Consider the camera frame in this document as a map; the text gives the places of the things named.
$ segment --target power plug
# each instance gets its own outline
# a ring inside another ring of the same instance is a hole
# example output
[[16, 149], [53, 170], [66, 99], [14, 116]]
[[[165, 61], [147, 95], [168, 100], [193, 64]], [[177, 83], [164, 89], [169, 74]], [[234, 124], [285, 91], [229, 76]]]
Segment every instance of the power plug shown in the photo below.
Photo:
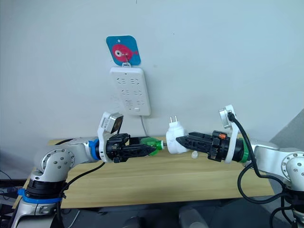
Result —
[[167, 148], [168, 151], [172, 154], [175, 153], [184, 153], [187, 152], [184, 146], [180, 145], [177, 141], [177, 137], [187, 135], [186, 130], [182, 127], [179, 121], [177, 121], [177, 116], [175, 116], [175, 122], [172, 121], [172, 117], [170, 117], [169, 129], [166, 133], [167, 140]]

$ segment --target white power strip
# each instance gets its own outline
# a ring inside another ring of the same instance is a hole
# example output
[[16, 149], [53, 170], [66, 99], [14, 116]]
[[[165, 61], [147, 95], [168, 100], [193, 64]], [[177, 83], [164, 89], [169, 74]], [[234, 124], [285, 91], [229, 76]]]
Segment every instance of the white power strip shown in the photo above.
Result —
[[150, 102], [142, 69], [112, 67], [110, 76], [127, 114], [150, 115]]

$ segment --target table top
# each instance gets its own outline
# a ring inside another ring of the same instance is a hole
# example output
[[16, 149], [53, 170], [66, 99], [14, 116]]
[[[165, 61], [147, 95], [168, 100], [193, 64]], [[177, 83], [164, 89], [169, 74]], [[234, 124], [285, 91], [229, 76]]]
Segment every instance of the table top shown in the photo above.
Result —
[[[69, 172], [67, 182], [100, 164], [101, 161], [76, 166]], [[78, 179], [65, 191], [62, 208], [239, 198], [237, 179], [242, 169], [242, 164], [234, 161], [211, 161], [203, 153], [193, 159], [191, 152], [170, 154], [165, 149], [155, 156], [107, 163]], [[242, 188], [248, 196], [274, 194], [269, 181], [258, 178], [253, 170], [244, 175]]]

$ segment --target blue sticker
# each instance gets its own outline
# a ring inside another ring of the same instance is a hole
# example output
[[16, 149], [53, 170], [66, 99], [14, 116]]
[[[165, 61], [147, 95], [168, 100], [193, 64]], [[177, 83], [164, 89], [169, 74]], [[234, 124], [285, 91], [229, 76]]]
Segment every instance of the blue sticker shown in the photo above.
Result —
[[107, 37], [106, 43], [114, 62], [121, 66], [125, 62], [131, 65], [140, 65], [141, 58], [139, 57], [136, 40], [132, 36], [116, 36]]

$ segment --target metal prongs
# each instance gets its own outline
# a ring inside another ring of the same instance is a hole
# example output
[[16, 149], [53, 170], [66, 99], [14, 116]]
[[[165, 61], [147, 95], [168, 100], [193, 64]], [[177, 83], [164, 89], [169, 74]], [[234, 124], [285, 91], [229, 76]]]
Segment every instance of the metal prongs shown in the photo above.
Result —
[[170, 116], [170, 123], [173, 123], [172, 116]]

